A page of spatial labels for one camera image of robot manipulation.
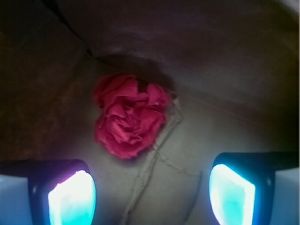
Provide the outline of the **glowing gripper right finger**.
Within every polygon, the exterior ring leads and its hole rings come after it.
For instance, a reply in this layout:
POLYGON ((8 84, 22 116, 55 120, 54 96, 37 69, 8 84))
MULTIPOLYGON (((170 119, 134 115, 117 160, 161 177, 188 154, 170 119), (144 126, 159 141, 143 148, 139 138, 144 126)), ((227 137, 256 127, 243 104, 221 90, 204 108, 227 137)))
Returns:
POLYGON ((221 225, 298 225, 297 152, 221 153, 209 177, 210 204, 221 225))

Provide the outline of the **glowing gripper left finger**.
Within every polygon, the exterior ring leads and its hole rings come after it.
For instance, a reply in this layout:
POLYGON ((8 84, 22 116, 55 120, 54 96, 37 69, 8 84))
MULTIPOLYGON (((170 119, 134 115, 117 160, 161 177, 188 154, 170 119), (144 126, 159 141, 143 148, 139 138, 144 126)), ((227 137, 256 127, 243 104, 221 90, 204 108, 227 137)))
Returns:
POLYGON ((79 159, 0 163, 2 225, 90 225, 97 191, 79 159))

